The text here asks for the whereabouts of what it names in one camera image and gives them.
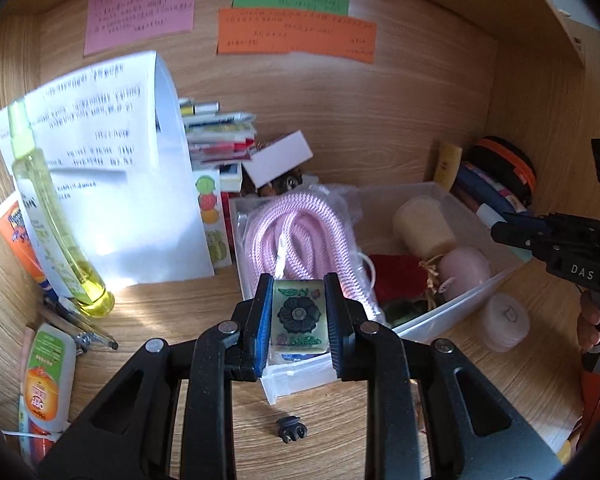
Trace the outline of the person's right hand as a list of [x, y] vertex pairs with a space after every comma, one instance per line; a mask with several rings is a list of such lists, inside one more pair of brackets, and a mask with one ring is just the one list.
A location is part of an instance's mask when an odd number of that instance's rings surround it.
[[600, 343], [600, 308], [596, 306], [588, 290], [580, 295], [580, 314], [577, 320], [577, 337], [583, 351], [590, 351]]

